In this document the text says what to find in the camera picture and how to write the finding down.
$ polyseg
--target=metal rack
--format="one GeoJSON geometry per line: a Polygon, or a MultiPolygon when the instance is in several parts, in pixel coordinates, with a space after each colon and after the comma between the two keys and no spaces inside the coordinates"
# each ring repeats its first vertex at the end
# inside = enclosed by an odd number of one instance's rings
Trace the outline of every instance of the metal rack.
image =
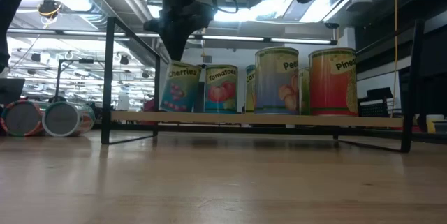
{"type": "MultiPolygon", "coordinates": [[[[409,91],[411,94],[417,94],[416,89],[420,83],[420,61],[423,46],[424,35],[423,20],[416,20],[415,24],[406,27],[403,30],[396,31],[381,40],[372,43],[364,49],[357,51],[357,55],[368,52],[369,50],[385,43],[387,40],[400,35],[401,33],[414,28],[413,49],[411,59],[411,74],[409,91]]],[[[141,140],[150,137],[156,137],[159,131],[175,131],[175,132],[208,132],[208,133],[269,133],[269,134],[293,134],[293,135],[332,135],[336,144],[339,142],[352,144],[359,147],[380,149],[386,151],[396,151],[408,153],[411,149],[411,137],[413,118],[416,108],[416,97],[410,96],[409,102],[404,108],[403,119],[390,118],[367,118],[367,117],[313,117],[313,116],[286,116],[286,115],[253,115],[253,114],[196,114],[196,113],[174,113],[159,112],[159,93],[160,93],[160,60],[161,56],[155,52],[150,46],[142,41],[136,34],[132,32],[125,24],[115,17],[108,18],[106,46],[105,46],[105,73],[104,73],[104,94],[103,94],[103,120],[101,127],[101,143],[102,144],[119,144],[135,140],[141,140]],[[155,92],[154,92],[154,112],[112,112],[111,111],[111,91],[112,91],[112,62],[113,62],[113,43],[115,40],[115,27],[118,26],[124,31],[127,37],[135,40],[150,55],[155,58],[155,92]],[[145,120],[155,121],[153,126],[143,125],[119,125],[112,124],[112,120],[145,120]],[[213,126],[185,126],[180,124],[166,125],[158,122],[196,122],[196,123],[230,123],[230,124],[290,124],[296,126],[314,126],[299,127],[294,129],[285,128],[231,128],[231,127],[213,127],[213,126]],[[377,132],[373,130],[361,128],[349,128],[352,126],[360,127],[403,127],[400,133],[400,148],[392,149],[388,147],[380,147],[370,144],[350,142],[339,140],[340,135],[357,135],[357,136],[377,136],[377,132]],[[152,134],[145,137],[138,137],[130,140],[121,140],[116,142],[110,141],[110,130],[151,130],[152,134]]],[[[395,138],[396,132],[389,133],[381,131],[379,137],[395,138]]]]}

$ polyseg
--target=wooden board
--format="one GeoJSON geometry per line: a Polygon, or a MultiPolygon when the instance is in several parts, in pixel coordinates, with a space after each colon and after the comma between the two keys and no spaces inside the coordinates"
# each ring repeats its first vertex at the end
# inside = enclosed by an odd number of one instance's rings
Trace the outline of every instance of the wooden board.
{"type": "Polygon", "coordinates": [[[402,127],[402,119],[184,112],[112,112],[112,120],[171,121],[231,124],[290,124],[310,126],[402,127]]]}

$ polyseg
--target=can label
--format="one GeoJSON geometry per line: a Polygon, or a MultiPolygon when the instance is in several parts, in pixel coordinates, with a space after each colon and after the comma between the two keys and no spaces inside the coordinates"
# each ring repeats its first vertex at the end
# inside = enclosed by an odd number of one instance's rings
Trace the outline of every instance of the can label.
{"type": "Polygon", "coordinates": [[[311,113],[358,115],[356,56],[334,49],[311,54],[311,113]]]}
{"type": "Polygon", "coordinates": [[[254,113],[254,105],[256,103],[255,72],[256,67],[254,65],[247,67],[247,82],[245,84],[245,113],[254,113]]]}
{"type": "Polygon", "coordinates": [[[235,66],[208,66],[205,88],[205,112],[237,112],[237,68],[235,66]]]}
{"type": "Polygon", "coordinates": [[[191,112],[196,99],[201,67],[173,61],[160,108],[168,112],[191,112]]]}
{"type": "Polygon", "coordinates": [[[300,81],[300,114],[310,115],[310,90],[309,90],[309,68],[303,68],[298,71],[300,81]]]}
{"type": "Polygon", "coordinates": [[[256,57],[256,114],[298,113],[298,52],[261,50],[256,57]]]}

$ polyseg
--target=can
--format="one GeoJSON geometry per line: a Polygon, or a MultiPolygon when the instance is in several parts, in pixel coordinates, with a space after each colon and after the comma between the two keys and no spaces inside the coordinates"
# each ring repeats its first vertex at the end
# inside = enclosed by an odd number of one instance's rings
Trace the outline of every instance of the can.
{"type": "Polygon", "coordinates": [[[256,94],[254,90],[256,66],[250,65],[245,68],[247,72],[247,81],[245,83],[245,113],[254,113],[254,105],[256,103],[256,94]]]}
{"type": "Polygon", "coordinates": [[[309,58],[311,114],[358,116],[355,50],[319,50],[309,58]]]}
{"type": "Polygon", "coordinates": [[[290,47],[269,47],[256,53],[255,114],[298,113],[298,55],[290,47]]]}
{"type": "Polygon", "coordinates": [[[205,112],[236,113],[237,67],[211,65],[207,66],[205,74],[205,112]]]}
{"type": "Polygon", "coordinates": [[[53,137],[73,137],[88,132],[95,124],[93,109],[84,104],[52,103],[43,115],[43,127],[53,137]]]}
{"type": "Polygon", "coordinates": [[[46,102],[27,100],[10,103],[1,114],[1,126],[7,133],[17,137],[44,134],[42,117],[49,106],[46,102]]]}
{"type": "Polygon", "coordinates": [[[191,112],[201,71],[201,66],[172,61],[160,108],[167,112],[191,112]]]}
{"type": "Polygon", "coordinates": [[[298,70],[298,90],[300,91],[300,115],[310,115],[309,68],[298,70]]]}

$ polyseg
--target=rack leg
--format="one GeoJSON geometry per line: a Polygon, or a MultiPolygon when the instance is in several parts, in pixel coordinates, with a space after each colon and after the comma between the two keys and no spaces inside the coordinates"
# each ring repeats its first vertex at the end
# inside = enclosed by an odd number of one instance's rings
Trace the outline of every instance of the rack leg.
{"type": "Polygon", "coordinates": [[[113,79],[113,43],[115,41],[115,18],[107,19],[105,35],[103,120],[101,127],[101,144],[110,144],[110,127],[112,123],[112,79],[113,79]]]}
{"type": "Polygon", "coordinates": [[[416,20],[414,27],[413,49],[411,52],[409,99],[404,111],[404,130],[400,151],[408,153],[411,150],[411,136],[413,135],[413,118],[416,112],[418,84],[420,84],[420,63],[424,37],[424,20],[416,20]]]}

